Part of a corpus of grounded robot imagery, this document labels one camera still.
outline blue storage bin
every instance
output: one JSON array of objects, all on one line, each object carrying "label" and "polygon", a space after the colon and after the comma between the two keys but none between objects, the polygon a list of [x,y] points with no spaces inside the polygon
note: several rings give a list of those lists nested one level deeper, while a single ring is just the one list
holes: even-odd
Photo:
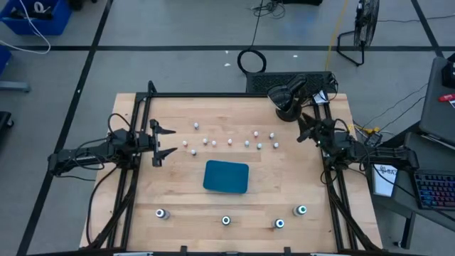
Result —
[{"label": "blue storage bin", "polygon": [[9,52],[8,48],[5,46],[0,46],[0,75],[5,69],[5,66],[8,63],[10,57],[11,53]]},{"label": "blue storage bin", "polygon": [[[31,18],[31,22],[45,35],[61,35],[65,30],[66,24],[71,16],[71,9],[68,6],[67,0],[22,0],[27,11],[33,10],[33,5],[36,1],[41,2],[44,6],[54,6],[52,10],[52,20],[42,20]],[[23,7],[19,0],[9,0],[0,13],[0,21],[3,21],[14,33],[18,35],[34,35],[33,29],[28,24],[28,20],[10,18],[13,10],[18,9],[23,11]]]}]

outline black floor stripe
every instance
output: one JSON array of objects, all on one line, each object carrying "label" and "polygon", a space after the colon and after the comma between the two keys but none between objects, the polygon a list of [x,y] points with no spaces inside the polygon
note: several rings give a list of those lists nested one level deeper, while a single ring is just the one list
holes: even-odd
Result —
[{"label": "black floor stripe", "polygon": [[[97,32],[95,34],[95,38],[93,39],[92,45],[90,46],[90,52],[88,53],[87,60],[85,61],[84,68],[82,69],[79,82],[77,83],[77,87],[73,95],[73,99],[71,100],[68,113],[66,114],[65,122],[63,123],[63,128],[60,132],[60,136],[58,137],[57,144],[55,145],[54,152],[61,150],[65,145],[66,138],[68,136],[68,132],[70,131],[71,123],[73,122],[74,114],[76,112],[76,107],[82,94],[85,81],[87,80],[90,67],[92,66],[92,61],[93,57],[95,56],[96,47],[100,42],[102,31],[105,27],[107,16],[109,15],[112,2],[113,0],[108,0],[106,3],[105,10],[101,16],[100,24],[98,25]],[[43,210],[44,203],[46,201],[46,197],[48,195],[52,180],[53,180],[52,175],[50,174],[45,175],[43,184],[41,185],[31,216],[28,219],[26,230],[23,234],[21,244],[19,245],[17,255],[26,255],[28,252],[28,248],[30,247],[33,234],[35,233],[36,225],[38,224],[41,211]]]},{"label": "black floor stripe", "polygon": [[[96,51],[206,51],[244,50],[249,46],[97,46]],[[22,46],[27,50],[46,50],[47,46]],[[53,46],[52,51],[90,51],[92,46]],[[254,46],[256,50],[298,50],[327,51],[328,46]],[[359,51],[355,46],[341,46],[342,51]],[[455,51],[455,46],[439,46],[440,50]],[[370,46],[370,52],[425,52],[433,51],[434,46]]]},{"label": "black floor stripe", "polygon": [[419,17],[420,23],[424,27],[425,33],[427,34],[428,40],[431,43],[431,45],[434,47],[434,51],[436,52],[436,55],[439,57],[444,57],[442,54],[441,48],[439,47],[439,44],[434,37],[432,29],[429,27],[427,18],[425,18],[424,12],[422,11],[422,8],[420,8],[419,2],[417,0],[411,0],[411,3],[417,12],[417,16]]}]

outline rgb keyboard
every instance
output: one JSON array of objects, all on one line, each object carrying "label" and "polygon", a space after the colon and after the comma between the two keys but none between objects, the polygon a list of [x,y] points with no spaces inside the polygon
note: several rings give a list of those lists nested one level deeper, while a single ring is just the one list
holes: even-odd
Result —
[{"label": "rgb keyboard", "polygon": [[414,174],[421,209],[455,210],[455,174]]}]

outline wooden tabletop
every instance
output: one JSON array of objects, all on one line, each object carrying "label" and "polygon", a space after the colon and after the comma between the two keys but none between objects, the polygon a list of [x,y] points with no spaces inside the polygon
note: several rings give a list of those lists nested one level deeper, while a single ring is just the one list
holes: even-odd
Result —
[{"label": "wooden tabletop", "polygon": [[[134,94],[118,94],[113,112],[130,119],[133,104]],[[312,108],[304,111],[313,115]],[[331,111],[333,118],[352,124],[346,95],[338,94]],[[176,146],[178,150],[159,168],[151,165],[151,153],[143,154],[128,250],[179,251],[187,245],[190,252],[283,252],[284,247],[291,247],[292,252],[336,251],[327,190],[319,180],[321,152],[311,140],[297,143],[297,123],[281,121],[267,98],[153,98],[151,118],[164,129],[176,131],[159,136],[161,149]],[[120,127],[126,128],[122,120],[112,119],[112,128]],[[204,146],[203,138],[215,140],[217,145]],[[183,140],[188,147],[182,146]],[[244,146],[245,140],[250,141],[250,147]],[[278,149],[273,148],[274,142],[279,142]],[[262,149],[256,149],[257,143],[262,143]],[[191,149],[197,151],[196,156],[191,155]],[[211,159],[246,163],[250,167],[246,194],[205,190],[205,163]],[[109,168],[107,165],[99,171],[97,181]],[[92,238],[112,214],[119,173],[103,182],[95,194]],[[345,171],[345,180],[354,219],[382,247],[365,177]],[[304,216],[292,214],[297,205],[307,207]],[[171,217],[157,218],[159,208],[168,210]],[[224,215],[231,217],[229,226],[221,223]],[[284,220],[284,228],[272,228],[277,218]],[[348,247],[342,217],[341,223]],[[83,235],[81,245],[85,244]]]}]

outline white cylinder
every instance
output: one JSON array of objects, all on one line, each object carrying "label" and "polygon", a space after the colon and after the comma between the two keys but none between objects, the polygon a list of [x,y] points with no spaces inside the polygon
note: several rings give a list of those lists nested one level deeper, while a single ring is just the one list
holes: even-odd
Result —
[{"label": "white cylinder", "polygon": [[305,206],[297,206],[292,209],[292,213],[295,216],[302,216],[303,214],[306,213],[306,207]]},{"label": "white cylinder", "polygon": [[164,209],[158,209],[156,210],[156,217],[162,219],[162,220],[167,220],[169,217],[171,217],[171,214]]},{"label": "white cylinder", "polygon": [[229,225],[229,224],[230,224],[230,218],[229,218],[229,216],[223,216],[223,217],[221,218],[221,223],[222,223],[223,225]]},{"label": "white cylinder", "polygon": [[284,227],[284,220],[282,219],[276,219],[272,222],[272,227],[273,228],[283,228]]}]

